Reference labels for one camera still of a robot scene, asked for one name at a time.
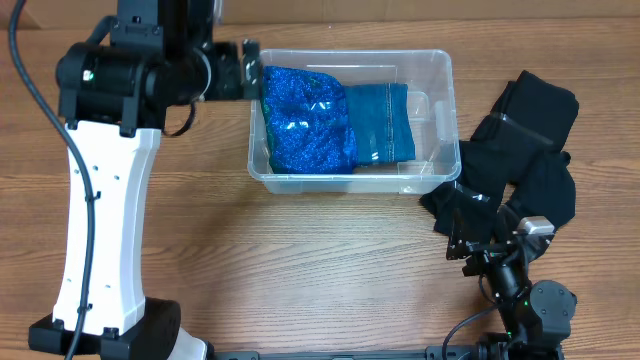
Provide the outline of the blue denim jeans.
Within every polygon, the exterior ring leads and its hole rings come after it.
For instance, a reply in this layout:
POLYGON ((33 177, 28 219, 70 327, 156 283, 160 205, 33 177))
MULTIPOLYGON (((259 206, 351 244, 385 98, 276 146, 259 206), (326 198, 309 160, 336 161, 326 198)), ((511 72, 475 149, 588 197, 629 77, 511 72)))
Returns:
POLYGON ((406 84, 348 86, 345 93, 348 118, 355 134, 358 166, 416 159, 406 84))

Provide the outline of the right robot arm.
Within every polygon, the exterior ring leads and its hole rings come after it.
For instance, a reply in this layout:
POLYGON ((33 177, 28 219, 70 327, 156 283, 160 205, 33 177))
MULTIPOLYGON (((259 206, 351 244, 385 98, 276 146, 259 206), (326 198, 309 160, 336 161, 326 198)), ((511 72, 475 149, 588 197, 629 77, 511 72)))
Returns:
POLYGON ((446 335, 442 359, 562 359, 561 343, 571 334, 577 297, 552 280, 536 283, 529 265, 540 258, 555 235, 542 216, 524 217, 501 241, 473 242, 458 210, 454 212, 446 258, 465 260, 466 277, 478 278, 481 293, 491 306, 462 320, 446 335), (500 314, 504 331, 486 333, 474 345, 449 347, 463 327, 491 314, 500 314))

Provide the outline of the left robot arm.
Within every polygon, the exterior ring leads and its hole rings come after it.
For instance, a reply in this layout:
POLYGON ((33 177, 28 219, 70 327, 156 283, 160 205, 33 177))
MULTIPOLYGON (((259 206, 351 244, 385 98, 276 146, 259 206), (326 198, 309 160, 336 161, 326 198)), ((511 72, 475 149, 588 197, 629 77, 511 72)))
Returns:
POLYGON ((122 1, 56 67, 46 115, 69 152, 67 250, 53 311, 28 334, 32 350, 103 359, 211 359, 183 329, 178 303, 144 294, 147 190, 167 110, 254 100, 259 45, 217 42, 214 0, 122 1))

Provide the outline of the black garment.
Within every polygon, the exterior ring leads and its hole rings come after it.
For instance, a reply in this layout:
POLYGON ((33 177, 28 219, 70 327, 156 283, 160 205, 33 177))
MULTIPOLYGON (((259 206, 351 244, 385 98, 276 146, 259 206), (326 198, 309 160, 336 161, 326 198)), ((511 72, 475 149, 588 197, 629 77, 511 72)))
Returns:
POLYGON ((435 218, 435 231, 449 235, 453 211, 459 208, 466 224, 489 242, 500 207, 533 160, 540 153, 566 152, 578 113, 571 91, 531 72, 508 82, 471 138, 460 142, 460 175, 420 199, 435 218))

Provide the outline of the blue sequin cloth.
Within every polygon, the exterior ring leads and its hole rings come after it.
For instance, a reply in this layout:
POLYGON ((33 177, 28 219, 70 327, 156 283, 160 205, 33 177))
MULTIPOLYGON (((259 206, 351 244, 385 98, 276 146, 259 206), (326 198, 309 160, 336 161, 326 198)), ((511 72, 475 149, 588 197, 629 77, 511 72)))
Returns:
POLYGON ((277 174, 351 174, 357 146, 346 92, 334 77, 280 66, 263 68, 261 110, 277 174))

